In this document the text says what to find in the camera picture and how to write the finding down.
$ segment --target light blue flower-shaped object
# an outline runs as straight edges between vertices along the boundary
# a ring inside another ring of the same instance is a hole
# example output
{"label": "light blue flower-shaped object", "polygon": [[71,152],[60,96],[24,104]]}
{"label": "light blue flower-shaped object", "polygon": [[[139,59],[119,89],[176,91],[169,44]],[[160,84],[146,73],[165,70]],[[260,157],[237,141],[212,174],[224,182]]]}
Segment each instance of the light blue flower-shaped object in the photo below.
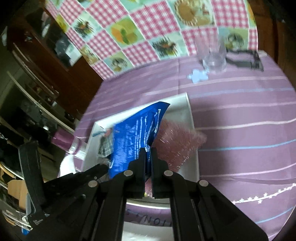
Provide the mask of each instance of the light blue flower-shaped object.
{"label": "light blue flower-shaped object", "polygon": [[187,78],[192,80],[192,83],[198,83],[200,81],[205,81],[209,79],[206,70],[201,71],[198,69],[192,70],[192,74],[188,75]]}

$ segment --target pink bubble wrap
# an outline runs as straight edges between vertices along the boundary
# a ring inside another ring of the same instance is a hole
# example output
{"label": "pink bubble wrap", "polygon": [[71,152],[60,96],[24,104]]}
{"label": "pink bubble wrap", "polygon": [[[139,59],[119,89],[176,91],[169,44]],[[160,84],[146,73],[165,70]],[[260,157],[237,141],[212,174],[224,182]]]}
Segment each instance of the pink bubble wrap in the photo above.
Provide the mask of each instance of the pink bubble wrap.
{"label": "pink bubble wrap", "polygon": [[[178,172],[183,163],[207,140],[205,134],[189,130],[182,125],[163,119],[158,134],[152,144],[158,158],[168,163],[173,172]],[[145,196],[152,195],[151,179],[145,184]]]}

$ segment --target blue plastic packet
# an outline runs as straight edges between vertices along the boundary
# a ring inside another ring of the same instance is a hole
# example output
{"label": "blue plastic packet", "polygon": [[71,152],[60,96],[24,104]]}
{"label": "blue plastic packet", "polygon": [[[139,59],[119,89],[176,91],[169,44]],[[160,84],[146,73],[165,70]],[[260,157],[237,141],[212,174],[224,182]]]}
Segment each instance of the blue plastic packet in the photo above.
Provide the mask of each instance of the blue plastic packet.
{"label": "blue plastic packet", "polygon": [[127,170],[128,164],[139,157],[142,147],[147,152],[146,173],[151,172],[150,147],[169,105],[165,102],[154,103],[114,126],[110,178]]}

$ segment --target metal rivet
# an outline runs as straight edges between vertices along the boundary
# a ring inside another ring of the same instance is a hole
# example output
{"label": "metal rivet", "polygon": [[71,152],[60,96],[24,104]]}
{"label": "metal rivet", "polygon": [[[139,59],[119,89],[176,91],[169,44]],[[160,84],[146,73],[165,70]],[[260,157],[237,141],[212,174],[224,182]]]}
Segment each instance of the metal rivet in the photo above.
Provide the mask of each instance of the metal rivet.
{"label": "metal rivet", "polygon": [[207,185],[209,185],[208,181],[206,181],[206,180],[200,180],[200,181],[199,181],[199,184],[200,184],[202,187],[206,187]]}
{"label": "metal rivet", "polygon": [[90,188],[94,188],[98,185],[98,182],[95,180],[89,181],[89,187]]}
{"label": "metal rivet", "polygon": [[124,171],[124,173],[123,173],[126,177],[129,177],[129,176],[131,176],[132,174],[133,174],[133,171],[131,171],[131,170],[126,170],[126,171]]}
{"label": "metal rivet", "polygon": [[163,174],[164,174],[165,176],[167,176],[167,177],[170,177],[170,176],[173,175],[173,172],[170,171],[170,170],[166,170]]}

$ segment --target purple tablecloth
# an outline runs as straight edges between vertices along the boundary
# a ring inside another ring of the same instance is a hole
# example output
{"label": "purple tablecloth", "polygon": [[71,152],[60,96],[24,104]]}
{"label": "purple tablecloth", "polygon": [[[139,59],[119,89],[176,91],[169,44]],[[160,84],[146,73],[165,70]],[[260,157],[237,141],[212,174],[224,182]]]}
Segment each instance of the purple tablecloth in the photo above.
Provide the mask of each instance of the purple tablecloth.
{"label": "purple tablecloth", "polygon": [[[187,92],[194,125],[208,136],[199,150],[201,178],[271,240],[295,207],[296,93],[269,56],[261,54],[261,60],[264,72],[227,66],[226,72],[209,74],[209,80],[197,84],[187,78],[193,69],[202,69],[194,56],[153,63],[104,81],[75,136],[87,142],[95,121]],[[75,165],[81,169],[82,162]],[[151,221],[147,210],[141,210],[128,205],[126,217],[152,225],[170,223],[155,216]],[[165,213],[158,212],[160,217]]]}

